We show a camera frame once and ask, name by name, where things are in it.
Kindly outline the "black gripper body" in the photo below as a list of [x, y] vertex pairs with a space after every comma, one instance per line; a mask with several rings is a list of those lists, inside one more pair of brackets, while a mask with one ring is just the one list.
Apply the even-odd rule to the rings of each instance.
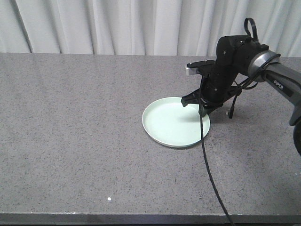
[[269, 46], [257, 43], [249, 35], [223, 36], [216, 48], [216, 61], [208, 79], [201, 88], [201, 97], [207, 105], [219, 105], [225, 101], [237, 75], [249, 75], [253, 58]]

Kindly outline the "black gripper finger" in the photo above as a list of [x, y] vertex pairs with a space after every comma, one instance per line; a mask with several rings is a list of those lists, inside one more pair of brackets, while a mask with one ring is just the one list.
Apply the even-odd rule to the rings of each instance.
[[183, 107], [186, 107], [189, 104], [202, 105], [200, 97], [200, 89], [197, 89], [186, 96], [181, 98], [181, 104]]
[[222, 106], [223, 106], [223, 102], [216, 103], [216, 102], [199, 101], [198, 113], [201, 117], [204, 117]]

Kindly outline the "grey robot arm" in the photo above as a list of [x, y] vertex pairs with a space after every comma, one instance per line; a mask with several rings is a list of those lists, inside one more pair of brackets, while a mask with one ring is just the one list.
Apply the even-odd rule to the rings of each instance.
[[199, 105], [204, 116], [236, 99], [250, 83], [268, 82], [294, 105], [289, 124], [293, 141], [301, 150], [301, 74], [279, 62], [280, 55], [250, 35], [223, 36], [216, 48], [216, 59], [187, 64], [187, 73], [202, 76], [199, 89], [183, 96], [183, 106]]

